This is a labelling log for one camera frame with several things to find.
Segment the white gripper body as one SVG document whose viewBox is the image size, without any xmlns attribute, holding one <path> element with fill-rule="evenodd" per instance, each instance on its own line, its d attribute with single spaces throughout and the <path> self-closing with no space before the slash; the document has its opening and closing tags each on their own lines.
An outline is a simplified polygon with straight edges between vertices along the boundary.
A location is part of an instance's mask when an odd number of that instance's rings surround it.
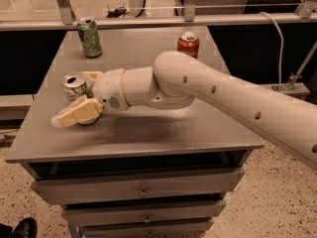
<svg viewBox="0 0 317 238">
<path fill-rule="evenodd" d="M 122 68 L 109 70 L 99 75 L 92 87 L 94 97 L 103 105 L 105 112 L 124 111 L 130 108 L 122 86 Z"/>
</svg>

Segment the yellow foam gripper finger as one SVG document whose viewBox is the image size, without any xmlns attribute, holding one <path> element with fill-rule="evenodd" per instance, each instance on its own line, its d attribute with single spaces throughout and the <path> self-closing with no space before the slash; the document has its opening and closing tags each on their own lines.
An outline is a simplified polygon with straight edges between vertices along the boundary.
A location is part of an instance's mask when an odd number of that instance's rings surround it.
<svg viewBox="0 0 317 238">
<path fill-rule="evenodd" d="M 103 71 L 83 71 L 81 74 L 86 81 L 94 82 L 100 75 L 103 74 Z"/>
<path fill-rule="evenodd" d="M 52 119 L 56 128 L 65 128 L 77 123 L 87 123 L 96 120 L 103 111 L 103 105 L 96 98 L 82 95 L 60 110 Z"/>
</svg>

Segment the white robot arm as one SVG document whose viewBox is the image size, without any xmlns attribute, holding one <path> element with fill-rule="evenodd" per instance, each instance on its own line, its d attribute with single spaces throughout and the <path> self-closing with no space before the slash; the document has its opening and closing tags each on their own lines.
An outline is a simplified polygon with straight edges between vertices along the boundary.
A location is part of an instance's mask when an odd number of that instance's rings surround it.
<svg viewBox="0 0 317 238">
<path fill-rule="evenodd" d="M 306 166 L 317 167 L 316 105 L 218 71 L 181 52 L 164 52 L 152 66 L 71 73 L 63 79 L 63 89 L 71 103 L 52 118 L 56 128 L 89 124 L 102 112 L 137 105 L 184 108 L 197 98 Z"/>
</svg>

